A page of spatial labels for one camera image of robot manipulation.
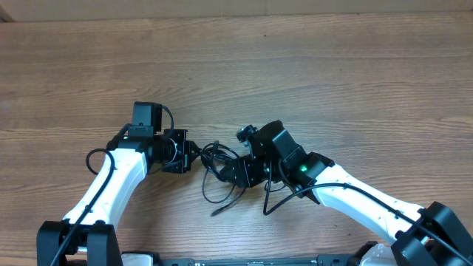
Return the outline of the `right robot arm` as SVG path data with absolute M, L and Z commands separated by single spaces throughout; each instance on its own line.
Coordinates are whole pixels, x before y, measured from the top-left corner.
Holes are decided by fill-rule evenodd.
M 455 213 L 434 202 L 428 208 L 391 197 L 324 155 L 307 153 L 282 122 L 236 134 L 250 153 L 229 162 L 219 180 L 240 188 L 284 183 L 289 200 L 307 197 L 346 214 L 381 238 L 365 245 L 351 265 L 471 265 L 472 236 Z

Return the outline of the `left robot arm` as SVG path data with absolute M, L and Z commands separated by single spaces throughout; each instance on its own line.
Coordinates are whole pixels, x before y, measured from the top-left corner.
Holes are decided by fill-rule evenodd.
M 68 255 L 85 253 L 83 265 L 160 265 L 156 253 L 122 252 L 116 227 L 136 187 L 158 171 L 183 174 L 200 149 L 185 129 L 162 128 L 167 106 L 135 102 L 132 121 L 107 143 L 103 165 L 78 204 L 59 222 L 46 221 L 36 237 L 38 265 L 69 265 Z

